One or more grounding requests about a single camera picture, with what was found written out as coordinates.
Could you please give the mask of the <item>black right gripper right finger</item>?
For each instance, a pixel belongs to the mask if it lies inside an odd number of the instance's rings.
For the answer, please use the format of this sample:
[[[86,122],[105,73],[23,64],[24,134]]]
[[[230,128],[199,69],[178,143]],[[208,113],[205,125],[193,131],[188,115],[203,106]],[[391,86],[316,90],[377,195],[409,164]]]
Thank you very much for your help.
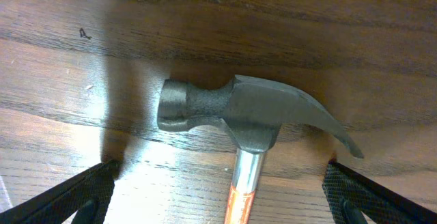
[[[436,213],[350,168],[330,161],[322,188],[336,224],[435,223]]]

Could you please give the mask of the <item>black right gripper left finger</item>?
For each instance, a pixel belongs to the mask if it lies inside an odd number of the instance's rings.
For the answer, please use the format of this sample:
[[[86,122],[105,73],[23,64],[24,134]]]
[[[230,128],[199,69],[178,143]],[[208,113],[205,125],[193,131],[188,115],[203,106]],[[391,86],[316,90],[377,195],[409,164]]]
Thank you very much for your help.
[[[2,223],[103,223],[118,162],[98,163],[32,199],[1,213]]]

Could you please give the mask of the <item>claw hammer orange black handle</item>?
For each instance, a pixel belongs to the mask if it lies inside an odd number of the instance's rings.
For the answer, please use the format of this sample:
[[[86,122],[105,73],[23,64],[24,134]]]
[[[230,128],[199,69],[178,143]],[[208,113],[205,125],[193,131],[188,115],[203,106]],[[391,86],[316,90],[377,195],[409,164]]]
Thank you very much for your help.
[[[306,124],[332,134],[355,158],[363,153],[343,126],[301,89],[236,75],[224,87],[207,90],[167,79],[160,93],[157,124],[170,132],[198,126],[224,130],[237,147],[225,222],[247,223],[267,151],[283,124]]]

